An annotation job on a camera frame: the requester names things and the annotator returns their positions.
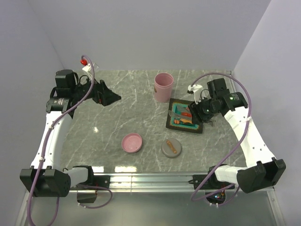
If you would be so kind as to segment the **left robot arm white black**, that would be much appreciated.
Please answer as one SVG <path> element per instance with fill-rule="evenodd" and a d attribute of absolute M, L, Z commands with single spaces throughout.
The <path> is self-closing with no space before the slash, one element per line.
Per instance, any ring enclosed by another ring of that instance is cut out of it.
<path fill-rule="evenodd" d="M 92 99 L 103 106 L 121 100 L 121 96 L 109 89 L 103 80 L 87 79 L 81 84 L 73 70 L 57 71 L 55 82 L 46 104 L 46 125 L 39 149 L 30 167 L 20 173 L 22 183 L 34 197 L 66 197 L 74 186 L 90 189 L 95 185 L 91 166 L 75 166 L 67 171 L 60 169 L 64 137 L 81 100 Z"/>

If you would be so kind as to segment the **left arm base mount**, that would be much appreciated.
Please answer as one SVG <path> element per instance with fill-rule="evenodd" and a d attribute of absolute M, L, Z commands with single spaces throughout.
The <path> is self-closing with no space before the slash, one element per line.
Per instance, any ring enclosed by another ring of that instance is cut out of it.
<path fill-rule="evenodd" d="M 97 209 L 107 205 L 112 200 L 112 191 L 109 189 L 111 177 L 109 175 L 94 176 L 92 181 L 76 185 L 77 202 L 80 206 L 88 209 Z M 95 203 L 99 191 L 109 192 L 109 200 L 100 206 L 87 206 Z"/>

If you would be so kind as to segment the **red sausage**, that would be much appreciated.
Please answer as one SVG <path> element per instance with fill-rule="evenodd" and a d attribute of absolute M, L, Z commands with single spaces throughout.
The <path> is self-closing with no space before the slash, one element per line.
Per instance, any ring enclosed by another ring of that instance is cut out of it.
<path fill-rule="evenodd" d="M 187 116 L 187 117 L 192 117 L 191 113 L 188 113 L 188 112 L 182 112 L 181 115 Z"/>

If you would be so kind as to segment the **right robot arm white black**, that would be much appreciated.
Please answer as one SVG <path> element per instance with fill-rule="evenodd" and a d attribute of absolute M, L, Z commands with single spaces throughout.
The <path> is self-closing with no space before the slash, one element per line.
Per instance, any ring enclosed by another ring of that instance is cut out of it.
<path fill-rule="evenodd" d="M 223 78 L 208 82 L 207 88 L 208 98 L 201 96 L 201 85 L 193 83 L 188 87 L 188 93 L 194 96 L 194 101 L 188 106 L 192 123 L 200 125 L 221 114 L 238 139 L 234 150 L 242 149 L 246 166 L 229 166 L 222 159 L 209 170 L 204 181 L 212 188 L 218 188 L 224 182 L 235 184 L 246 194 L 276 185 L 286 164 L 284 160 L 277 159 L 263 141 L 251 117 L 248 93 L 231 93 Z"/>

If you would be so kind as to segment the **salmon nigiri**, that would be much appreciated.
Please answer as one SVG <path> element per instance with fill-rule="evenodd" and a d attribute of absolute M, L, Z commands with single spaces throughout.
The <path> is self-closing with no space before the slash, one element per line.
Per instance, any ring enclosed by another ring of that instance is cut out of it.
<path fill-rule="evenodd" d="M 191 120 L 187 120 L 187 119 L 180 119 L 180 121 L 184 124 L 192 124 Z"/>

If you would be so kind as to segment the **metal tongs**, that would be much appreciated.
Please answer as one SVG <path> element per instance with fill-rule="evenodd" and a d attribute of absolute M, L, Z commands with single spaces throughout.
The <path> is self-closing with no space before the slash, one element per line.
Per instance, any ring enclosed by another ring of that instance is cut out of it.
<path fill-rule="evenodd" d="M 170 117 L 174 118 L 182 118 L 187 120 L 192 119 L 192 114 L 189 108 L 182 105 L 174 105 L 171 110 L 168 110 L 168 114 Z"/>

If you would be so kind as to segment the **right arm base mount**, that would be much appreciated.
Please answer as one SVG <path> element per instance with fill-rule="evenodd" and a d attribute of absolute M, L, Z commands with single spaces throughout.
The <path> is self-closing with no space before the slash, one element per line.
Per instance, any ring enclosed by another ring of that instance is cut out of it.
<path fill-rule="evenodd" d="M 198 199 L 196 198 L 196 192 L 199 190 L 219 190 L 219 192 L 211 194 L 211 192 L 205 192 L 204 201 L 209 203 L 209 205 L 223 205 L 226 202 L 226 192 L 227 190 L 234 190 L 235 185 L 229 182 L 220 182 L 216 179 L 215 174 L 213 174 L 208 180 L 205 180 L 207 175 L 205 174 L 194 174 L 192 175 L 192 180 L 188 183 L 192 184 L 194 187 L 194 193 L 191 196 L 191 200 L 196 202 Z"/>

